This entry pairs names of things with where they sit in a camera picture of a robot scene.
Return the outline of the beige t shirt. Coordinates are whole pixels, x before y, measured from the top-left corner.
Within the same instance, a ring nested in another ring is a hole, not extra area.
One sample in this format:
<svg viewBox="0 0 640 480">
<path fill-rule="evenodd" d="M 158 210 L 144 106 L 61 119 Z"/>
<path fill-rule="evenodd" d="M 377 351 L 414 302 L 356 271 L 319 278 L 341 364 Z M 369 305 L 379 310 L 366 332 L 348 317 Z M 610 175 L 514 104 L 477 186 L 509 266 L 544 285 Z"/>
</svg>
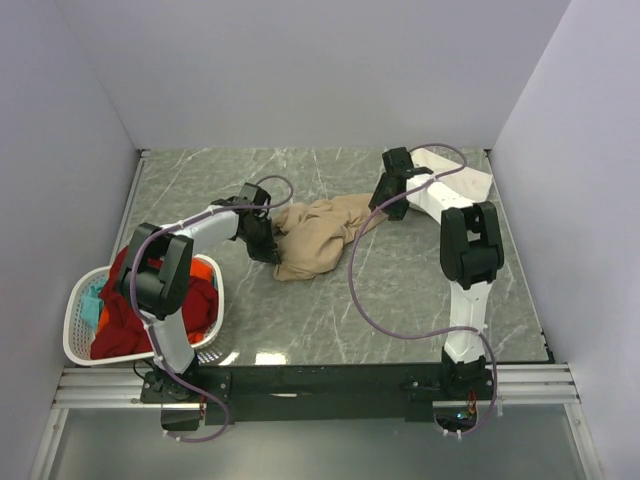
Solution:
<svg viewBox="0 0 640 480">
<path fill-rule="evenodd" d="M 310 280 L 336 268 L 346 245 L 387 219 L 371 214 L 369 194 L 293 203 L 272 218 L 280 263 L 273 278 Z"/>
</svg>

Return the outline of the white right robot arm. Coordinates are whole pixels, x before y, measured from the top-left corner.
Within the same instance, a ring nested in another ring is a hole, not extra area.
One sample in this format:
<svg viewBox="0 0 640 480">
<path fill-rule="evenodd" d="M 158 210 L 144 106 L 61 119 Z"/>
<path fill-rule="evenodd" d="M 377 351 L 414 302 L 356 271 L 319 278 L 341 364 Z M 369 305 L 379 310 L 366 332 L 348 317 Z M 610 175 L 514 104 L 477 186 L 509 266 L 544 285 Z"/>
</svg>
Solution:
<svg viewBox="0 0 640 480">
<path fill-rule="evenodd" d="M 503 242 L 494 204 L 456 192 L 432 167 L 415 165 L 417 157 L 416 151 L 404 147 L 382 154 L 384 172 L 369 208 L 392 221 L 414 208 L 440 226 L 440 266 L 450 282 L 451 300 L 443 356 L 454 365 L 441 371 L 439 387 L 447 397 L 460 399 L 474 386 L 466 366 L 485 357 L 479 332 L 492 284 L 504 265 Z"/>
</svg>

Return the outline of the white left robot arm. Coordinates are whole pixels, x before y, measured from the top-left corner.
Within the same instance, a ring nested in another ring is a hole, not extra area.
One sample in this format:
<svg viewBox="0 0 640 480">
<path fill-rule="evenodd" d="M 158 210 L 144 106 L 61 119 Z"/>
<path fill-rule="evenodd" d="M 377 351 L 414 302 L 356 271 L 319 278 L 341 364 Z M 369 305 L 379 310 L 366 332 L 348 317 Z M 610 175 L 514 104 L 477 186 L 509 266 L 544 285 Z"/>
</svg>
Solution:
<svg viewBox="0 0 640 480">
<path fill-rule="evenodd" d="M 203 211 L 173 224 L 136 227 L 118 271 L 115 288 L 141 320 L 151 343 L 154 363 L 169 372 L 164 389 L 176 401 L 193 399 L 200 378 L 181 318 L 192 259 L 227 240 L 245 243 L 249 258 L 277 265 L 280 256 L 269 217 L 271 195 L 246 183 L 240 193 L 214 201 Z"/>
</svg>

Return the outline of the orange t shirt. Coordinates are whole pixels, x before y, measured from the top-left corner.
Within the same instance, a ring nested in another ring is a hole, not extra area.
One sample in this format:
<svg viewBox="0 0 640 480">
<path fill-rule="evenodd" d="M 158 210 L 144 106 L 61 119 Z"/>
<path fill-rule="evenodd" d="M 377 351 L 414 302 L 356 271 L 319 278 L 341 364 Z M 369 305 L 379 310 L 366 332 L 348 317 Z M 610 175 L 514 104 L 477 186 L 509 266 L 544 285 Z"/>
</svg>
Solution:
<svg viewBox="0 0 640 480">
<path fill-rule="evenodd" d="M 114 289 L 113 275 L 99 298 L 103 301 L 91 357 L 107 358 L 151 351 L 141 321 L 125 299 Z M 182 305 L 182 318 L 191 344 L 202 341 L 206 331 L 215 324 L 219 306 L 218 290 L 214 286 L 214 269 L 195 259 L 191 263 L 189 287 Z"/>
</svg>

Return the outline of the folded white t shirt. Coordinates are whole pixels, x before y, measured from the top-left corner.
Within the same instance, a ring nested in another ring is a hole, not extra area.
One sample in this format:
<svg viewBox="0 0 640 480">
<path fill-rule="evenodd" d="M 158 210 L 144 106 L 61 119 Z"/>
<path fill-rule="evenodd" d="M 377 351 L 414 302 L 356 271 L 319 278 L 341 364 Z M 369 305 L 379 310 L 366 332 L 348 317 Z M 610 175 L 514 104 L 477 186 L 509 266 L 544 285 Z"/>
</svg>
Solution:
<svg viewBox="0 0 640 480">
<path fill-rule="evenodd" d="M 460 163 L 424 148 L 412 152 L 411 157 L 415 167 L 427 167 L 436 174 L 454 170 L 460 166 Z M 445 176 L 440 182 L 474 202 L 481 202 L 489 197 L 493 177 L 489 173 L 467 166 L 459 173 Z"/>
</svg>

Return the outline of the white perforated laundry basket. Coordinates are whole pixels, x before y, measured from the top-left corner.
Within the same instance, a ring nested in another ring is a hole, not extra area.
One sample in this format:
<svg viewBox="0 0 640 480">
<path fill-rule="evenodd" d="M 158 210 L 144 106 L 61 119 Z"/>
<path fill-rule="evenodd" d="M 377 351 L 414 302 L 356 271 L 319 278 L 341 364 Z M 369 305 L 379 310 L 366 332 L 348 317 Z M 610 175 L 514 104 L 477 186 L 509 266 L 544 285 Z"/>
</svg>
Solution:
<svg viewBox="0 0 640 480">
<path fill-rule="evenodd" d="M 201 261 L 206 262 L 214 269 L 214 286 L 218 290 L 219 295 L 219 306 L 215 324 L 206 331 L 205 337 L 202 341 L 196 344 L 191 344 L 189 342 L 194 350 L 199 351 L 208 347 L 213 342 L 222 327 L 224 317 L 224 285 L 219 265 L 213 259 L 201 254 L 195 256 L 193 260 L 195 259 L 200 259 Z M 113 274 L 111 270 L 112 267 L 110 265 L 107 265 L 86 273 L 76 283 L 69 297 L 64 320 L 63 349 L 67 358 L 77 365 L 97 367 L 122 362 L 134 362 L 138 360 L 151 359 L 154 357 L 152 347 L 150 352 L 145 353 L 133 353 L 129 355 L 120 355 L 99 359 L 94 359 L 91 357 L 92 346 L 94 345 L 96 332 L 91 330 L 80 318 L 81 295 L 92 284 L 102 282 L 107 283 L 110 275 L 113 275 L 115 289 L 116 275 Z M 176 314 L 183 321 L 181 313 L 182 307 Z"/>
</svg>

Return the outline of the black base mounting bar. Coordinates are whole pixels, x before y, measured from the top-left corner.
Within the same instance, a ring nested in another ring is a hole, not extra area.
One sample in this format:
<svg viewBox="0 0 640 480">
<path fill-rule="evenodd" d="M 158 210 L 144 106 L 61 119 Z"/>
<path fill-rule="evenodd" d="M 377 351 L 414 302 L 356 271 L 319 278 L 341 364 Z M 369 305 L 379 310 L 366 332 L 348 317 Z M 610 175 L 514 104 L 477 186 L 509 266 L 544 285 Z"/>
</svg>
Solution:
<svg viewBox="0 0 640 480">
<path fill-rule="evenodd" d="M 225 422 L 392 419 L 431 422 L 438 402 L 488 400 L 488 368 L 459 376 L 443 363 L 202 366 L 190 391 L 157 370 L 146 373 L 140 400 L 185 406 L 165 413 L 169 430 Z"/>
</svg>

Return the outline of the teal t shirt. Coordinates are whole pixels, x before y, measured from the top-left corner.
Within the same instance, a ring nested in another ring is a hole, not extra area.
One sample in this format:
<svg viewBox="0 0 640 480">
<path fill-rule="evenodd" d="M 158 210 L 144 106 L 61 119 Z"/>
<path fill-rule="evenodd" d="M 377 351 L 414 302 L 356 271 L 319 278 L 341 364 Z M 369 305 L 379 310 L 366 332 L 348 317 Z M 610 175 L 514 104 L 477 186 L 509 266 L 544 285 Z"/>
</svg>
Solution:
<svg viewBox="0 0 640 480">
<path fill-rule="evenodd" d="M 98 330 L 104 301 L 100 294 L 105 282 L 92 284 L 81 295 L 80 318 L 94 332 Z"/>
</svg>

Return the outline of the aluminium frame rail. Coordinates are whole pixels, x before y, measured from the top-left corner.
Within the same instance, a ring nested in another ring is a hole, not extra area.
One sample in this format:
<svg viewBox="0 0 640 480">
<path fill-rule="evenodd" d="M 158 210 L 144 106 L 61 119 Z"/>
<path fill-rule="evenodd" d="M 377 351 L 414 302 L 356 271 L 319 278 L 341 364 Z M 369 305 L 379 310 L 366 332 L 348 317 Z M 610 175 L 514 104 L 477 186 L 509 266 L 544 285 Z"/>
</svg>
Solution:
<svg viewBox="0 0 640 480">
<path fill-rule="evenodd" d="M 501 405 L 579 404 L 580 395 L 566 364 L 501 365 Z M 54 409 L 139 409 L 143 381 L 130 368 L 66 368 Z"/>
</svg>

